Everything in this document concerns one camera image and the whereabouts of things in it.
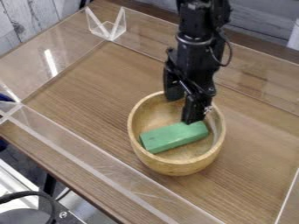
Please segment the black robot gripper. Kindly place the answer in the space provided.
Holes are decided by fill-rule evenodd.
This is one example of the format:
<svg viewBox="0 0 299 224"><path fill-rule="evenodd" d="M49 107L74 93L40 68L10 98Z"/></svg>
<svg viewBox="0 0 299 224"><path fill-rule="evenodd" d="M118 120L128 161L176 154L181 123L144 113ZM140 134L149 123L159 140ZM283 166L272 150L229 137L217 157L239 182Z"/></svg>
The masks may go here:
<svg viewBox="0 0 299 224"><path fill-rule="evenodd" d="M223 67L225 40L211 36L205 40L177 36L177 47L167 49L163 69L163 91L168 101L185 95L181 121L189 125L201 121L211 110L216 95L213 74Z"/></svg>

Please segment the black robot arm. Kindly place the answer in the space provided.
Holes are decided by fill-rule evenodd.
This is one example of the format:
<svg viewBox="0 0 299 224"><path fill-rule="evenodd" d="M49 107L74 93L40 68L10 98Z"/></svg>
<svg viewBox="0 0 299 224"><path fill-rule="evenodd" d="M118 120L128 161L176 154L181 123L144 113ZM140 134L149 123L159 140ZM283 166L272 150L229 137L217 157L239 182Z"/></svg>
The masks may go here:
<svg viewBox="0 0 299 224"><path fill-rule="evenodd" d="M168 101L184 100L181 121L201 121L216 95L213 74L232 57L224 25L229 22L229 0L176 0L177 46L167 49L163 68L163 91Z"/></svg>

